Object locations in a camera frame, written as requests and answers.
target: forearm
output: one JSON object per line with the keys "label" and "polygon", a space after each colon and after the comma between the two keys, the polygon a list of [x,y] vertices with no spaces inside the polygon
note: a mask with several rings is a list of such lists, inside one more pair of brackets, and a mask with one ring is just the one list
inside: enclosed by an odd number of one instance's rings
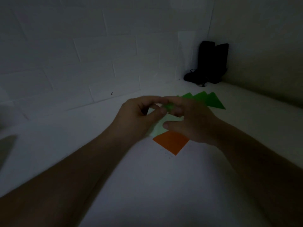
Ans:
{"label": "forearm", "polygon": [[105,131],[0,198],[0,223],[2,226],[66,226],[105,170],[128,148]]}
{"label": "forearm", "polygon": [[217,147],[275,226],[303,225],[302,169],[226,123]]}

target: person's left arm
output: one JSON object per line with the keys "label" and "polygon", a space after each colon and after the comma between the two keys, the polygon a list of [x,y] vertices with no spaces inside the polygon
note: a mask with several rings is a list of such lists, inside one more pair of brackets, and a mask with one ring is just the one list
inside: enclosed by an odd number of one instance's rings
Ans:
{"label": "person's left arm", "polygon": [[[128,100],[102,134],[1,197],[0,226],[67,226],[104,172],[166,114],[155,103],[167,100],[159,96]],[[146,115],[150,106],[157,109]]]}

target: white brick wall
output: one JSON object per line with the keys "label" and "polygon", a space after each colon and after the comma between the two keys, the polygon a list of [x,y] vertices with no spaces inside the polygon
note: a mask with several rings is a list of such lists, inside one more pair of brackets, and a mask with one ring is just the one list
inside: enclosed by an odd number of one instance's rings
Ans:
{"label": "white brick wall", "polygon": [[0,112],[0,123],[181,79],[196,66],[213,6],[214,0],[0,0],[0,109],[13,111]]}

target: person's right hand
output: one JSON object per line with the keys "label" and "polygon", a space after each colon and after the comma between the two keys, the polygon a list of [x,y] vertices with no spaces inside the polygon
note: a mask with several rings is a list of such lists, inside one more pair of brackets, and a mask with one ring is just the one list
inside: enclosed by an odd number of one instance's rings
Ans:
{"label": "person's right hand", "polygon": [[183,134],[199,143],[217,144],[224,122],[217,118],[204,103],[177,96],[164,98],[174,104],[170,114],[184,116],[181,122],[165,122],[163,124],[165,129]]}

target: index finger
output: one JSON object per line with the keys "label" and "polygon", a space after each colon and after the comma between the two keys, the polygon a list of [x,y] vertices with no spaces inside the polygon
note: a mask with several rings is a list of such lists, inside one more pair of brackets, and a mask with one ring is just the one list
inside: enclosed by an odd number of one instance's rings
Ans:
{"label": "index finger", "polygon": [[168,103],[168,100],[161,96],[141,96],[138,98],[134,98],[132,100],[139,105],[140,109],[149,107],[150,105],[153,105],[156,103],[161,103],[161,104]]}
{"label": "index finger", "polygon": [[188,107],[193,103],[193,99],[186,99],[179,96],[165,96],[164,98],[167,99],[170,103],[173,103],[174,105],[182,108]]}

